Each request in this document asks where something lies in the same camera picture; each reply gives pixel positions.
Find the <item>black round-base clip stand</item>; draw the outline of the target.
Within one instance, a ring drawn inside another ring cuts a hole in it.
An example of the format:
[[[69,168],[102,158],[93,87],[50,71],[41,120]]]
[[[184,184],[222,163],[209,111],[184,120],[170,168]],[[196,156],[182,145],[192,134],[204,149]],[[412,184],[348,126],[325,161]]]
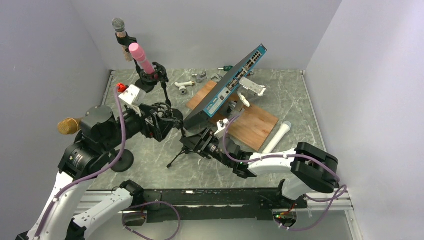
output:
[[[116,158],[116,156],[118,155],[118,151],[113,149],[112,151],[108,153],[108,155],[109,155],[109,163],[111,164],[113,160]],[[134,164],[134,161],[135,161],[135,157],[133,153],[130,150],[125,149],[123,151],[121,158],[119,158],[118,162],[114,166],[112,166],[110,169],[116,173],[123,173],[132,167],[132,165]]]

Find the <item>pink microphone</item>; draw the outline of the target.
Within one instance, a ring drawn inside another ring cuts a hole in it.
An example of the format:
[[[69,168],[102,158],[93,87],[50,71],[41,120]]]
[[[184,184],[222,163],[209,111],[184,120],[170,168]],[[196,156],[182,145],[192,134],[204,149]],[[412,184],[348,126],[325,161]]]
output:
[[[149,62],[145,50],[138,43],[131,43],[128,50],[134,60],[143,68],[147,74],[153,74],[155,72],[153,65]]]

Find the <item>gold microphone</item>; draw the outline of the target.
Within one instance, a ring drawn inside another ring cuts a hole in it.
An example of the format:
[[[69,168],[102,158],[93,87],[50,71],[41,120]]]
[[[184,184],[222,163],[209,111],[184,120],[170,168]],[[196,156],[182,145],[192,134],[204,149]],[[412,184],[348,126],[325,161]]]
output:
[[[81,118],[68,117],[57,124],[57,130],[62,135],[74,135],[81,129]]]

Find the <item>white microphone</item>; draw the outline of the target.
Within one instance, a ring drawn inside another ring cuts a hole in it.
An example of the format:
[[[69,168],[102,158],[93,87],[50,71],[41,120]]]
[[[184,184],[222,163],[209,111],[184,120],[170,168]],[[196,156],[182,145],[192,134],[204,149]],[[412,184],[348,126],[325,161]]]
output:
[[[271,153],[277,144],[283,139],[283,137],[291,130],[292,123],[289,121],[284,121],[280,127],[277,133],[274,135],[274,137],[271,139],[271,141],[268,143],[268,145],[265,147],[265,149],[262,151],[263,154],[269,154]]]

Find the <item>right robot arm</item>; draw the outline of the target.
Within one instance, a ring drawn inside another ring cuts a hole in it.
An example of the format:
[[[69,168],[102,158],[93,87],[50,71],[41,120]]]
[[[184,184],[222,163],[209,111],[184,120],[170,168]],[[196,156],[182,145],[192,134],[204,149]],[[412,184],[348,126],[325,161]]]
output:
[[[283,152],[247,152],[230,137],[218,138],[206,128],[182,137],[180,143],[191,153],[217,160],[242,179],[286,174],[275,194],[276,203],[282,208],[312,191],[331,194],[340,182],[338,159],[307,142],[299,142],[295,148]]]

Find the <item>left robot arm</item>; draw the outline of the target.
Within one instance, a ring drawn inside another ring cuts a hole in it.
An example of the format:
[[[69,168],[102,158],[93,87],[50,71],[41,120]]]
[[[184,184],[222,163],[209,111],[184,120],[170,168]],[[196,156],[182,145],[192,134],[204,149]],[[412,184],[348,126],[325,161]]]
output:
[[[66,148],[58,165],[55,185],[34,226],[19,240],[86,240],[118,212],[138,210],[153,204],[145,189],[132,180],[90,209],[76,214],[94,180],[120,161],[133,162],[126,141],[137,134],[161,142],[172,129],[181,129],[183,115],[159,102],[146,107],[145,115],[133,109],[121,110],[115,117],[106,105],[95,106],[75,121],[77,136]]]

